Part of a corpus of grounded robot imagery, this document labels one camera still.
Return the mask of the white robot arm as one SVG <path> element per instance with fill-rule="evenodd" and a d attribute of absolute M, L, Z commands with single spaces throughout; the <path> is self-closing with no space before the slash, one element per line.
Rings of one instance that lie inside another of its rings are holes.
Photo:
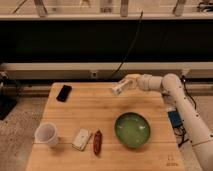
<path fill-rule="evenodd" d="M 164 76 L 128 74 L 125 79 L 130 82 L 131 88 L 164 91 L 173 98 L 201 168 L 203 171 L 213 171 L 213 131 L 186 97 L 180 78 L 169 73 Z"/>

